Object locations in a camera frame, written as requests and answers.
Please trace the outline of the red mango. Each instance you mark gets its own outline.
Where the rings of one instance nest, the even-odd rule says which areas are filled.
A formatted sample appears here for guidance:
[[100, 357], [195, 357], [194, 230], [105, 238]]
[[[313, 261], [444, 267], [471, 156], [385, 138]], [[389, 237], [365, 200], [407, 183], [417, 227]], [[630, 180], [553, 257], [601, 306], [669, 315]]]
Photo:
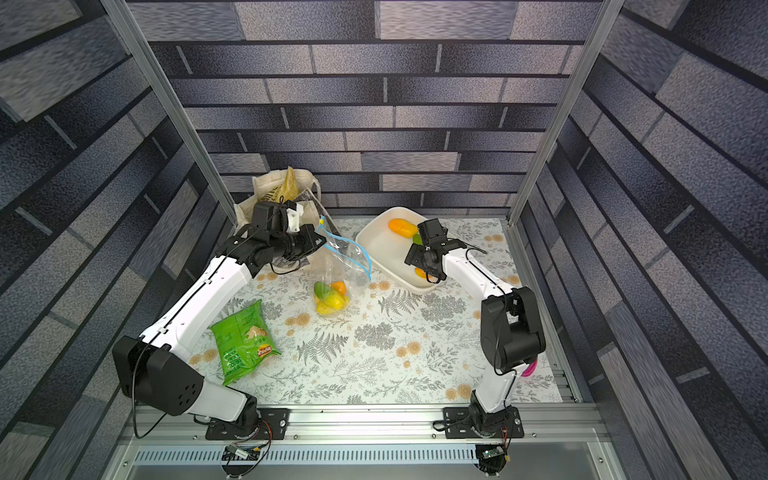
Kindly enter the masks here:
[[424, 280], [430, 280], [430, 276], [424, 270], [422, 270], [420, 268], [415, 268], [414, 269], [414, 273], [417, 276], [419, 276], [420, 278], [424, 279]]

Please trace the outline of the orange mango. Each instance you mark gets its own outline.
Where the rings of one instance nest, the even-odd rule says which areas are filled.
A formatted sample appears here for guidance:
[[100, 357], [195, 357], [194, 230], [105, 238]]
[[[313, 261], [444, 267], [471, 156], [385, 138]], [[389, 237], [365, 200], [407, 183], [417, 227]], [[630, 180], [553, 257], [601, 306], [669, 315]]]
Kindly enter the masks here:
[[388, 228], [404, 238], [411, 239], [418, 234], [418, 227], [402, 218], [395, 218], [388, 222]]
[[343, 281], [332, 282], [330, 286], [341, 295], [347, 294], [347, 286]]

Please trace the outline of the clear zip-top bag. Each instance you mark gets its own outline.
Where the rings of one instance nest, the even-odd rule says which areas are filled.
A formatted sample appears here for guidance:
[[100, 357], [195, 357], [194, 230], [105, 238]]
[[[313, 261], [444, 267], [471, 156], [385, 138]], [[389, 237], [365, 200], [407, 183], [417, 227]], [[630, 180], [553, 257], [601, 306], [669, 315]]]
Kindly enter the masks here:
[[314, 303], [316, 305], [319, 302], [314, 295], [316, 282], [330, 285], [332, 282], [343, 281], [347, 286], [345, 295], [349, 302], [345, 309], [347, 310], [371, 282], [372, 260], [361, 245], [349, 238], [327, 232], [323, 223], [324, 218], [321, 218], [317, 233], [326, 238], [326, 243], [310, 256], [310, 280]]

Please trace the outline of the yellow mango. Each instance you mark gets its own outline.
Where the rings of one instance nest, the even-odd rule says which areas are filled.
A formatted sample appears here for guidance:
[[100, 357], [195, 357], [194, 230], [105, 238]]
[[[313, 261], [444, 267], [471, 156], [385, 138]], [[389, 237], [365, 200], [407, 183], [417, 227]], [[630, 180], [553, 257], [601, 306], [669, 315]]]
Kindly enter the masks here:
[[335, 303], [334, 305], [328, 305], [323, 301], [319, 301], [315, 305], [315, 311], [320, 316], [333, 316], [344, 311], [348, 304], [347, 299], [343, 299], [340, 303]]

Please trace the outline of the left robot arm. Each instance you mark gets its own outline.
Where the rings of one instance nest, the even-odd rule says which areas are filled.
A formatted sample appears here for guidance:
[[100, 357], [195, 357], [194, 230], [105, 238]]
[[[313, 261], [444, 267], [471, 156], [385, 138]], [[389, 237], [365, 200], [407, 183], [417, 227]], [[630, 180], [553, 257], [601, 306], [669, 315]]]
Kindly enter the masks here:
[[252, 435], [260, 424], [256, 399], [206, 380], [188, 361], [222, 308], [264, 266], [279, 258], [299, 261], [324, 244], [312, 225], [301, 222], [302, 212], [294, 201], [256, 204], [251, 223], [217, 249], [162, 317], [138, 337], [116, 342], [112, 355], [126, 397], [171, 416], [209, 417], [235, 437]]

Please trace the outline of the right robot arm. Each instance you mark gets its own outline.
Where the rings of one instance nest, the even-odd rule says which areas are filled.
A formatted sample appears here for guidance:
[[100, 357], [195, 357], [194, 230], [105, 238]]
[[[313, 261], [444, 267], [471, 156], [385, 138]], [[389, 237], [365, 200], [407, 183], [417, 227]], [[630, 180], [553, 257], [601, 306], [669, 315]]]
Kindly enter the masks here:
[[487, 368], [471, 391], [466, 414], [435, 423], [448, 433], [458, 427], [491, 437], [514, 426], [510, 393], [536, 368], [546, 349], [534, 292], [498, 278], [473, 256], [477, 248], [453, 238], [438, 219], [426, 219], [394, 207], [368, 223], [355, 239], [333, 234], [321, 218], [318, 232], [327, 254], [370, 274], [374, 268], [414, 293], [429, 293], [438, 284], [457, 282], [480, 307], [480, 347]]

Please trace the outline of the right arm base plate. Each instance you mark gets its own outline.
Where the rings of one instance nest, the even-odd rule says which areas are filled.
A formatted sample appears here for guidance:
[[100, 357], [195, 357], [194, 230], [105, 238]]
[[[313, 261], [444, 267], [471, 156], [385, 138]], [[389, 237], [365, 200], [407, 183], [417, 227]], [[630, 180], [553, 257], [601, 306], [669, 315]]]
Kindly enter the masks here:
[[447, 439], [511, 439], [525, 436], [517, 408], [508, 406], [498, 412], [486, 414], [475, 405], [445, 407], [442, 410]]

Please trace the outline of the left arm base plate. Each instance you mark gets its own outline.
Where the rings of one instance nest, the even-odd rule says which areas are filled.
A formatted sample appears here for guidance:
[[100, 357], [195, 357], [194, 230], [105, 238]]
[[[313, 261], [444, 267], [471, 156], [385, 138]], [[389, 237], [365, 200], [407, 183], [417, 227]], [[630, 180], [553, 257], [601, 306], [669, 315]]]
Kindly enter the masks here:
[[246, 408], [233, 422], [212, 419], [208, 441], [283, 440], [291, 410], [287, 408]]

